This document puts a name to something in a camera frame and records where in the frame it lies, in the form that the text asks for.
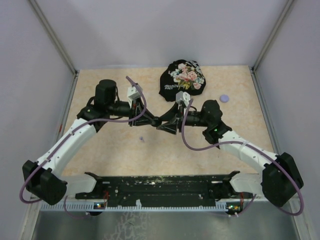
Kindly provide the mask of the black earbud charging case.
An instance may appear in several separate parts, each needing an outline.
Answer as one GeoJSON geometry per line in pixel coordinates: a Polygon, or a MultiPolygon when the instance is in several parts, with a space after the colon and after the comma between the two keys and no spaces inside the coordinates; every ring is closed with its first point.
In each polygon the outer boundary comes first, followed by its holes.
{"type": "Polygon", "coordinates": [[[162,120],[161,120],[160,118],[155,117],[155,118],[153,119],[153,124],[152,124],[153,127],[158,127],[158,126],[160,126],[161,124],[162,124],[162,120]]]}

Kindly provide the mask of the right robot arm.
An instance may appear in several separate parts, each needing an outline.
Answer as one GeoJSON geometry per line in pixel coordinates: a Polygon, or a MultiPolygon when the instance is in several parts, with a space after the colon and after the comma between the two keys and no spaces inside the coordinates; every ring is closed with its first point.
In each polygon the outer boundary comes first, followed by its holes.
{"type": "Polygon", "coordinates": [[[200,111],[191,111],[187,101],[175,103],[161,116],[158,130],[171,134],[183,133],[186,126],[204,127],[202,132],[211,147],[225,151],[249,165],[255,173],[235,171],[227,176],[223,192],[229,198],[239,193],[263,195],[278,208],[294,195],[301,194],[304,182],[294,158],[284,152],[273,153],[262,149],[238,135],[222,120],[222,111],[216,100],[207,100],[200,111]]]}

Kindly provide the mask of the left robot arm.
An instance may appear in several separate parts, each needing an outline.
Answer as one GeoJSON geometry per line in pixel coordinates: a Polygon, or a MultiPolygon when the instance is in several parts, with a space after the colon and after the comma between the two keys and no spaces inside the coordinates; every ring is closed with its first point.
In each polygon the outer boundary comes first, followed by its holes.
{"type": "Polygon", "coordinates": [[[29,191],[40,201],[55,205],[64,197],[87,193],[97,199],[103,195],[104,186],[92,173],[62,177],[62,173],[78,150],[105,123],[130,123],[138,120],[146,112],[147,101],[141,86],[130,77],[127,102],[119,100],[115,81],[101,80],[95,87],[95,95],[78,113],[71,127],[58,142],[36,161],[27,160],[22,166],[24,183],[19,191],[20,201],[29,204],[23,197],[29,191]]]}

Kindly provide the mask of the purple earbud charging case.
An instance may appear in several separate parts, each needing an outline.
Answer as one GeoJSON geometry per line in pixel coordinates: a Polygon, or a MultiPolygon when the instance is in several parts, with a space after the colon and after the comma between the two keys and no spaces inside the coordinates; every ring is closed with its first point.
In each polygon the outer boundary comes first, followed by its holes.
{"type": "Polygon", "coordinates": [[[227,102],[230,100],[230,98],[229,98],[228,95],[222,94],[222,95],[219,97],[219,100],[220,100],[222,103],[227,103],[227,102]]]}

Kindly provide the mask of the black floral folded shirt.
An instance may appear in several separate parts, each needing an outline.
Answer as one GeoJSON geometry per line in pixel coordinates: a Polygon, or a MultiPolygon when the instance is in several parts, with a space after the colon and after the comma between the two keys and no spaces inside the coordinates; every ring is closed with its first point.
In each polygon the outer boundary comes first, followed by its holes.
{"type": "Polygon", "coordinates": [[[174,102],[180,91],[191,96],[201,95],[206,84],[206,78],[197,61],[180,59],[169,64],[160,76],[158,94],[167,102],[174,102]]]}

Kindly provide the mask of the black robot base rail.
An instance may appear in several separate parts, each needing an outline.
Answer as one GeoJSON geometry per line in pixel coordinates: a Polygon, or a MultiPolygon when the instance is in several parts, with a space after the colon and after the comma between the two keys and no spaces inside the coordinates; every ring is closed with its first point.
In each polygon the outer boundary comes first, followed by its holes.
{"type": "Polygon", "coordinates": [[[132,206],[137,200],[148,206],[194,206],[214,204],[221,199],[249,199],[247,192],[236,192],[229,180],[236,174],[96,176],[92,192],[75,195],[77,200],[105,200],[115,207],[132,206]]]}

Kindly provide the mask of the left aluminium frame post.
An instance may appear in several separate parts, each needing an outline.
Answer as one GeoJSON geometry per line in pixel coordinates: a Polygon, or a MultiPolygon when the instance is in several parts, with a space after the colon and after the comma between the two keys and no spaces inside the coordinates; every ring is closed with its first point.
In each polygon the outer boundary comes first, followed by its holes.
{"type": "Polygon", "coordinates": [[[71,73],[75,76],[78,71],[74,66],[74,63],[67,53],[66,48],[64,47],[63,43],[59,40],[55,30],[51,26],[50,22],[48,21],[47,17],[45,16],[42,8],[40,7],[39,3],[36,0],[27,0],[27,3],[31,7],[32,11],[34,12],[35,16],[39,20],[41,26],[43,27],[46,35],[50,39],[51,43],[57,50],[58,54],[60,55],[63,62],[66,64],[68,69],[71,73]]]}

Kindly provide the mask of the aluminium frame post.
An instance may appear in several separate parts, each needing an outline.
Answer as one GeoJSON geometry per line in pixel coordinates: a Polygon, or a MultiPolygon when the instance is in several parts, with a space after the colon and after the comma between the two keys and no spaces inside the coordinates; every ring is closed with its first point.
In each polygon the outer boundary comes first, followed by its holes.
{"type": "Polygon", "coordinates": [[[63,62],[66,64],[68,69],[71,73],[75,76],[78,71],[74,66],[74,63],[67,53],[66,48],[64,47],[63,43],[59,40],[55,30],[51,26],[50,22],[48,21],[47,17],[45,16],[42,8],[40,7],[39,3],[36,0],[27,0],[27,3],[31,7],[32,11],[34,12],[35,16],[39,20],[41,26],[43,27],[46,35],[50,39],[51,43],[57,50],[58,54],[60,55],[63,62]]]}
{"type": "Polygon", "coordinates": [[[271,30],[270,34],[268,35],[260,53],[258,54],[256,61],[254,62],[253,66],[251,67],[251,71],[253,74],[255,74],[257,72],[260,65],[262,64],[262,61],[266,57],[270,48],[272,47],[273,42],[276,40],[283,24],[285,23],[285,21],[289,17],[296,2],[297,2],[296,0],[286,0],[285,1],[285,5],[284,5],[283,9],[281,10],[280,15],[278,16],[275,24],[273,25],[272,30],[271,30]]]}

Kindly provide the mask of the right aluminium frame post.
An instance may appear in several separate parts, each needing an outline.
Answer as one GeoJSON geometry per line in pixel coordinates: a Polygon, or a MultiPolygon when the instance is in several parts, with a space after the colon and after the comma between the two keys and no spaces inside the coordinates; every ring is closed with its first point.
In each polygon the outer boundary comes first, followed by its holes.
{"type": "Polygon", "coordinates": [[[280,15],[278,16],[275,24],[273,25],[272,30],[271,30],[270,34],[268,35],[260,53],[258,54],[256,61],[254,62],[253,66],[251,67],[251,71],[253,74],[255,74],[257,72],[260,65],[262,64],[262,61],[266,57],[270,48],[272,47],[273,42],[276,40],[283,24],[285,23],[285,21],[289,17],[296,2],[297,2],[296,0],[286,0],[285,1],[285,5],[284,5],[283,9],[281,10],[280,15]]]}

